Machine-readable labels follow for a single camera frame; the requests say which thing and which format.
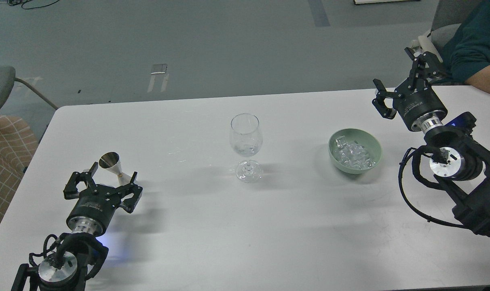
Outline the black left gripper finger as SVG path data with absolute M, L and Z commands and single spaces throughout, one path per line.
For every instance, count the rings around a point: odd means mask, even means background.
M 134 212 L 143 194 L 143 187 L 138 184 L 137 175 L 138 172 L 134 171 L 131 177 L 124 173 L 122 173 L 121 177 L 118 177 L 118 190 L 121 198 L 119 208 L 122 208 L 127 213 Z
M 82 196 L 81 194 L 82 192 L 79 192 L 77 188 L 80 182 L 83 182 L 85 184 L 86 186 L 85 190 L 87 191 L 87 195 L 99 194 L 98 186 L 93 180 L 93 176 L 96 173 L 98 166 L 99 166 L 98 162 L 94 162 L 92 167 L 87 171 L 73 172 L 64 187 L 63 190 L 64 199 L 72 200 Z

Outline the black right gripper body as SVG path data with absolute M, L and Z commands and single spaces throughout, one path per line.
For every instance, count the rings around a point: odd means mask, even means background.
M 401 84 L 395 89 L 393 98 L 393 114 L 402 118 L 409 131 L 428 132 L 430 129 L 443 125 L 447 109 L 430 85 Z

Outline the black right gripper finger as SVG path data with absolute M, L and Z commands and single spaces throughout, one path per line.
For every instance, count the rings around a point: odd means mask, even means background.
M 387 107 L 385 99 L 400 99 L 403 95 L 397 92 L 387 91 L 382 81 L 377 78 L 373 79 L 373 83 L 376 87 L 376 97 L 372 100 L 372 104 L 381 117 L 392 120 L 398 111 L 395 108 Z
M 447 82 L 447 72 L 437 55 L 432 52 L 416 52 L 410 47 L 405 52 L 412 60 L 412 67 L 406 79 L 407 88 L 415 90 L 419 85 L 434 85 Z

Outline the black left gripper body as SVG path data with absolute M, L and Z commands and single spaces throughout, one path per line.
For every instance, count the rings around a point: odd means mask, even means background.
M 123 188 L 97 184 L 96 188 L 86 188 L 81 192 L 70 190 L 66 199 L 77 199 L 66 219 L 72 233 L 84 232 L 93 236 L 105 234 L 115 210 L 123 198 Z

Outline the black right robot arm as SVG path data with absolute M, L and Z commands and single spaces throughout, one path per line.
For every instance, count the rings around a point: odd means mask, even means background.
M 472 136 L 476 118 L 469 111 L 444 124 L 447 109 L 432 85 L 446 75 L 437 55 L 405 48 L 412 60 L 408 77 L 394 91 L 374 79 L 372 104 L 383 118 L 399 115 L 409 131 L 424 134 L 425 144 L 409 148 L 400 162 L 398 184 L 406 204 L 428 222 L 470 230 L 490 237 L 490 151 Z M 445 191 L 454 201 L 457 224 L 421 212 L 407 199 L 402 177 L 411 161 L 415 179 L 427 188 Z

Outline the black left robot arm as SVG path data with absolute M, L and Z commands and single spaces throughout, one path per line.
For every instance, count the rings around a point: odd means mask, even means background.
M 137 173 L 127 175 L 115 164 L 95 162 L 86 171 L 75 171 L 63 190 L 76 204 L 66 219 L 69 233 L 49 234 L 43 251 L 30 253 L 28 263 L 18 267 L 12 291 L 29 282 L 31 291 L 83 291 L 108 257 L 99 240 L 117 209 L 132 213 L 142 196 Z

